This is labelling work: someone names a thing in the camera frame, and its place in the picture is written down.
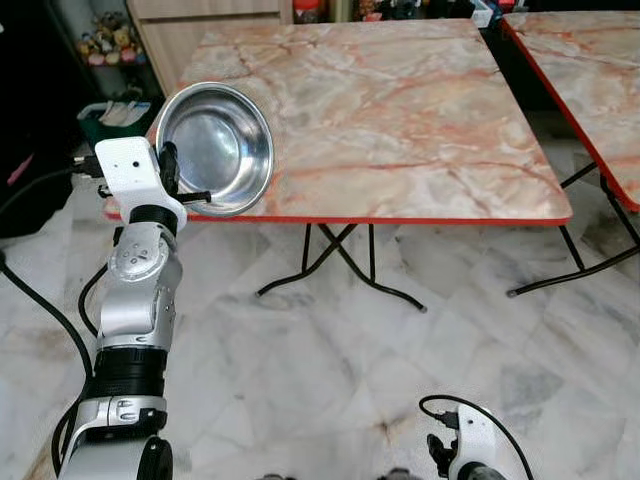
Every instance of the marble-pattern table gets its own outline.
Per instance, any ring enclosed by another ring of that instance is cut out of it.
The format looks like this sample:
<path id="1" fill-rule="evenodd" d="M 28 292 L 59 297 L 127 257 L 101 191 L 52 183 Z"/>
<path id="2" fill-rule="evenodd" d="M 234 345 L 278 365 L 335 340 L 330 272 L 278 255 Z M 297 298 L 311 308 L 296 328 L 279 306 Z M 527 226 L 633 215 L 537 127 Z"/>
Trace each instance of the marble-pattern table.
<path id="1" fill-rule="evenodd" d="M 572 215 L 470 20 L 220 28 L 181 85 L 201 81 L 246 93 L 274 135 L 271 186 L 237 219 L 558 225 Z"/>
<path id="2" fill-rule="evenodd" d="M 640 12 L 514 13 L 505 20 L 616 196 L 640 211 Z"/>

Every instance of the black cable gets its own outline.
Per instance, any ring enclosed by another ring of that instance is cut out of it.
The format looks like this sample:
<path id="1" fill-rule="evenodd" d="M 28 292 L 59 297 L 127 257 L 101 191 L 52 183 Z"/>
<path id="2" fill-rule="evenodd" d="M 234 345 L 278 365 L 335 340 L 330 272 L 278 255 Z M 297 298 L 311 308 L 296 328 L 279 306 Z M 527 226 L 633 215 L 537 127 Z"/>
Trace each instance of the black cable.
<path id="1" fill-rule="evenodd" d="M 93 335 L 94 337 L 98 336 L 98 329 L 95 327 L 93 323 L 91 323 L 91 320 L 89 319 L 89 315 L 87 315 L 87 308 L 86 308 L 87 295 L 89 295 L 89 292 L 91 291 L 93 286 L 96 283 L 98 283 L 98 280 L 100 280 L 102 276 L 105 273 L 107 273 L 107 269 L 108 267 L 107 267 L 107 264 L 105 263 L 102 267 L 100 267 L 100 270 L 98 270 L 96 274 L 93 277 L 91 277 L 91 279 L 87 282 L 87 284 L 84 286 L 84 288 L 80 292 L 80 296 L 78 297 L 78 311 L 80 312 L 80 318 L 82 319 L 82 322 L 84 323 L 85 327 L 87 327 L 87 329 L 91 332 L 91 335 Z"/>
<path id="2" fill-rule="evenodd" d="M 0 251 L 0 272 L 4 273 L 4 275 L 12 282 L 18 289 L 22 290 L 29 298 L 31 298 L 34 302 L 44 308 L 49 314 L 51 314 L 57 321 L 62 325 L 62 327 L 67 331 L 71 340 L 75 344 L 78 349 L 78 353 L 80 354 L 80 358 L 82 360 L 82 366 L 84 367 L 85 372 L 85 381 L 82 392 L 78 395 L 78 398 L 73 402 L 73 404 L 67 409 L 64 413 L 58 425 L 53 432 L 53 437 L 51 441 L 51 459 L 53 461 L 53 467 L 56 472 L 56 476 L 60 473 L 60 465 L 61 465 L 61 457 L 60 457 L 60 436 L 62 433 L 62 429 L 64 425 L 67 424 L 67 429 L 70 430 L 71 425 L 69 420 L 71 414 L 75 411 L 75 408 L 79 404 L 80 400 L 84 396 L 84 392 L 86 387 L 93 376 L 93 369 L 91 365 L 91 357 L 89 356 L 89 352 L 87 351 L 87 347 L 82 341 L 82 337 L 75 329 L 73 324 L 65 317 L 56 307 L 54 307 L 51 303 L 49 303 L 45 298 L 43 298 L 38 292 L 32 289 L 29 285 L 27 285 L 20 277 L 18 277 L 13 270 L 9 268 L 6 263 L 6 257 L 4 252 Z"/>
<path id="3" fill-rule="evenodd" d="M 422 410 L 424 414 L 436 420 L 439 420 L 437 414 L 430 412 L 429 410 L 427 410 L 427 407 L 424 406 L 425 403 L 431 402 L 434 400 L 448 400 L 451 402 L 461 403 L 462 405 L 466 405 L 467 407 L 473 408 L 474 410 L 476 410 L 477 412 L 480 412 L 482 415 L 484 415 L 489 420 L 491 420 L 493 424 L 496 427 L 498 427 L 502 433 L 504 433 L 504 436 L 507 437 L 507 440 L 509 440 L 514 450 L 518 454 L 518 457 L 520 458 L 524 471 L 527 475 L 527 479 L 534 480 L 533 473 L 531 473 L 531 468 L 529 467 L 529 462 L 527 462 L 527 457 L 525 457 L 524 452 L 522 451 L 522 448 L 520 448 L 520 445 L 518 445 L 518 442 L 516 441 L 516 439 L 513 438 L 513 435 L 509 433 L 509 430 L 507 430 L 507 428 L 500 422 L 500 420 L 498 420 L 496 417 L 491 415 L 484 408 L 476 405 L 473 402 L 470 402 L 469 400 L 465 400 L 464 398 L 454 397 L 453 395 L 428 395 L 420 400 L 420 402 L 418 403 L 418 407 L 420 407 L 420 410 Z"/>
<path id="4" fill-rule="evenodd" d="M 48 180 L 51 180 L 52 178 L 62 177 L 64 175 L 69 175 L 70 173 L 77 173 L 79 171 L 80 171 L 79 167 L 74 165 L 73 167 L 63 168 L 62 170 L 56 170 L 55 172 L 47 173 L 47 174 L 42 175 L 42 176 L 40 176 L 40 177 L 38 177 L 38 178 L 36 178 L 34 180 L 31 180 L 24 187 L 22 187 L 16 193 L 11 195 L 2 205 L 0 205 L 0 217 L 7 211 L 7 209 L 11 205 L 13 205 L 13 203 L 16 200 L 18 200 L 20 197 L 22 197 L 25 193 L 27 193 L 29 190 L 31 190 L 36 185 L 39 185 L 39 184 L 44 183 L 44 182 L 46 182 Z"/>

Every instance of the stainless steel bowl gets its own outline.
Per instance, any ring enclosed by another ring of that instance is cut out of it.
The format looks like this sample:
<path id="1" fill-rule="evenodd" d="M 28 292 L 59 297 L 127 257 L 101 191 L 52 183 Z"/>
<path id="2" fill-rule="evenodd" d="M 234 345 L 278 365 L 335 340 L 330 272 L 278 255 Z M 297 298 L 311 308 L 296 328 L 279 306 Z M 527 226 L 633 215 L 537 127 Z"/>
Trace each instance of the stainless steel bowl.
<path id="1" fill-rule="evenodd" d="M 178 147 L 180 188 L 211 192 L 202 214 L 228 217 L 255 204 L 273 172 L 273 142 L 258 107 L 234 88 L 215 82 L 191 85 L 165 106 L 156 134 Z"/>

